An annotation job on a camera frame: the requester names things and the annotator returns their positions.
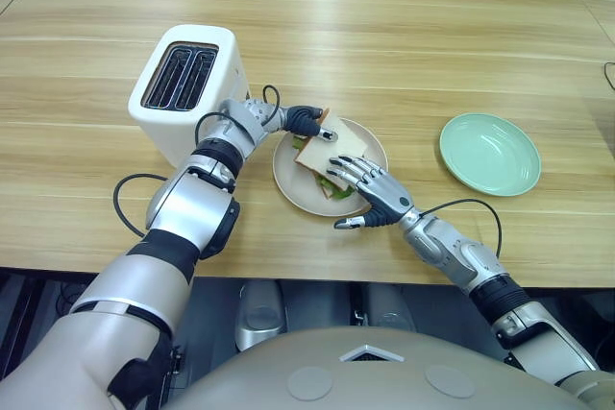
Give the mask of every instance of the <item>robotic hand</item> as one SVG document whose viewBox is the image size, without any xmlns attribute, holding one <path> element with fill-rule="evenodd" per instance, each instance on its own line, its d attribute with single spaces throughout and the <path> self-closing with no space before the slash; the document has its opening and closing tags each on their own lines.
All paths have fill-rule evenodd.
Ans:
<svg viewBox="0 0 615 410">
<path fill-rule="evenodd" d="M 339 220 L 334 226 L 399 224 L 419 257 L 441 270 L 474 302 L 503 348 L 510 350 L 508 364 L 552 384 L 598 369 L 549 311 L 514 282 L 489 248 L 434 215 L 421 213 L 406 189 L 372 161 L 336 157 L 330 163 L 328 172 L 345 180 L 372 206 L 364 215 Z"/>
</svg>

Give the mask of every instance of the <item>black cable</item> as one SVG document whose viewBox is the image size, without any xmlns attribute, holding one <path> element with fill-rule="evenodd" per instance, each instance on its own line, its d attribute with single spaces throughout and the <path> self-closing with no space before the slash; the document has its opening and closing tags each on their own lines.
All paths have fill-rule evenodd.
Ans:
<svg viewBox="0 0 615 410">
<path fill-rule="evenodd" d="M 208 112 L 207 114 L 203 114 L 201 116 L 199 121 L 196 123 L 196 127 L 194 127 L 194 145 L 195 146 L 198 146 L 198 144 L 199 144 L 199 131 L 201 130 L 201 124 L 203 124 L 203 121 L 205 119 L 207 119 L 208 117 L 212 117 L 214 115 L 218 115 L 220 117 L 225 117 L 225 118 L 229 119 L 231 122 L 233 122 L 235 125 L 237 125 L 241 130 L 243 130 L 244 132 L 248 133 L 248 130 L 243 125 L 241 125 L 239 122 L 237 122 L 234 119 L 234 117 L 230 116 L 229 114 L 227 114 L 225 112 L 220 112 L 220 111 Z"/>
<path fill-rule="evenodd" d="M 276 94 L 276 106 L 274 107 L 271 115 L 267 117 L 267 119 L 261 124 L 263 127 L 273 120 L 276 113 L 278 112 L 278 109 L 280 108 L 280 100 L 282 99 L 280 97 L 280 92 L 278 91 L 278 89 L 272 86 L 271 84 L 267 84 L 266 86 L 262 88 L 262 99 L 265 103 L 269 104 L 269 102 L 267 101 L 267 90 L 268 89 L 272 89 L 273 92 Z"/>
<path fill-rule="evenodd" d="M 113 189 L 113 208 L 115 208 L 115 213 L 117 213 L 117 216 L 122 221 L 122 223 L 124 223 L 124 225 L 126 225 L 126 228 L 130 229 L 132 232 L 134 232 L 139 237 L 143 237 L 145 234 L 143 232 L 141 232 L 140 230 L 138 230 L 128 220 L 128 218 L 126 218 L 126 215 L 122 211 L 122 208 L 119 206 L 119 191 L 120 191 L 120 189 L 122 188 L 122 186 L 126 182 L 128 182 L 130 180 L 134 180 L 135 178 L 152 178 L 154 180 L 160 180 L 160 181 L 166 181 L 166 178 L 165 177 L 161 177 L 160 175 L 154 175 L 153 173 L 135 173 L 133 175 L 129 175 L 128 177 L 122 178 L 120 181 L 117 182 L 117 184 L 115 185 L 115 188 Z"/>
<path fill-rule="evenodd" d="M 439 206 L 435 206 L 434 208 L 430 208 L 427 211 L 422 211 L 419 216 L 421 218 L 423 218 L 425 215 L 429 215 L 430 213 L 434 213 L 435 211 L 438 211 L 442 208 L 445 208 L 447 206 L 451 206 L 451 205 L 457 205 L 457 204 L 463 204 L 465 202 L 476 202 L 477 204 L 481 204 L 486 206 L 487 208 L 489 208 L 489 211 L 491 211 L 491 213 L 493 214 L 493 217 L 496 219 L 496 225 L 498 225 L 498 249 L 496 250 L 496 256 L 499 258 L 500 257 L 500 250 L 502 249 L 502 223 L 500 223 L 500 217 L 498 216 L 498 213 L 496 212 L 496 210 L 487 202 L 482 201 L 480 199 L 459 199 L 458 201 L 452 201 L 452 202 L 447 202 L 445 204 L 439 205 Z"/>
<path fill-rule="evenodd" d="M 66 292 L 69 288 L 74 289 L 75 291 L 67 295 Z M 62 317 L 68 314 L 68 311 L 70 310 L 71 306 L 79 297 L 81 297 L 85 290 L 86 286 L 83 284 L 62 282 L 60 284 L 60 293 L 56 298 L 56 314 L 58 315 L 58 317 Z"/>
<path fill-rule="evenodd" d="M 611 78 L 608 77 L 608 72 L 606 71 L 608 69 L 608 66 L 612 66 L 612 65 L 615 65 L 615 61 L 606 62 L 603 67 L 603 72 L 604 72 L 604 77 L 606 78 L 606 81 L 611 86 L 611 88 L 615 90 L 615 84 L 613 83 L 613 81 L 611 81 Z"/>
</svg>

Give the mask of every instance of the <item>wooden table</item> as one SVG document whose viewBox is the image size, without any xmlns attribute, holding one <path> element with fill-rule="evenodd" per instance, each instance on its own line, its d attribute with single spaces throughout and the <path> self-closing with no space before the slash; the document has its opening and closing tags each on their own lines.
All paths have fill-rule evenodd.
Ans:
<svg viewBox="0 0 615 410">
<path fill-rule="evenodd" d="M 135 243 L 111 190 L 127 174 L 171 168 L 127 100 L 163 32 L 197 23 L 236 33 L 253 91 L 272 83 L 288 105 L 331 107 L 369 127 L 420 207 L 488 200 L 520 283 L 613 286 L 615 92 L 602 72 L 615 59 L 602 24 L 612 6 L 601 0 L 594 17 L 589 1 L 13 0 L 0 15 L 0 266 L 97 272 Z M 440 130 L 469 111 L 531 136 L 543 160 L 533 190 L 485 197 L 448 173 Z M 198 275 L 445 281 L 395 227 L 335 231 L 294 208 L 273 182 L 279 139 L 244 168 L 231 242 Z M 157 186 L 126 186 L 136 223 Z M 485 210 L 441 216 L 495 246 Z"/>
</svg>

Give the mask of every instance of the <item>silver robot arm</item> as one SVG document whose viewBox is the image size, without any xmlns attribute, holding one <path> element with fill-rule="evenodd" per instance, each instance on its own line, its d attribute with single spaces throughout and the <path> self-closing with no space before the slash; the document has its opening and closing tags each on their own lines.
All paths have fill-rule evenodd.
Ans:
<svg viewBox="0 0 615 410">
<path fill-rule="evenodd" d="M 278 130 L 333 140 L 322 110 L 226 100 L 194 152 L 160 188 L 147 234 L 87 287 L 32 354 L 0 382 L 2 409 L 133 408 L 168 369 L 171 338 L 199 259 L 224 248 L 239 214 L 244 161 Z"/>
<path fill-rule="evenodd" d="M 610 396 L 612 403 L 613 376 L 599 371 L 587 350 L 515 283 L 489 248 L 434 215 L 421 213 L 406 189 L 370 160 L 336 157 L 330 162 L 329 173 L 344 179 L 372 205 L 362 216 L 339 220 L 337 229 L 398 223 L 419 257 L 442 271 L 474 302 L 500 344 L 509 350 L 506 363 L 561 385 L 579 398 L 595 398 L 598 392 L 601 398 Z"/>
</svg>

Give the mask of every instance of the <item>green bowl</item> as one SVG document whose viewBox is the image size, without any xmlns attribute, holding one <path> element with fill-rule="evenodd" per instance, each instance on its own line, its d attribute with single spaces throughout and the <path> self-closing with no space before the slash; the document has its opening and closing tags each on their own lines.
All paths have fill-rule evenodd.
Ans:
<svg viewBox="0 0 615 410">
<path fill-rule="evenodd" d="M 451 119 L 440 134 L 440 153 L 458 180 L 485 194 L 518 196 L 540 178 L 534 143 L 495 115 L 468 113 Z"/>
</svg>

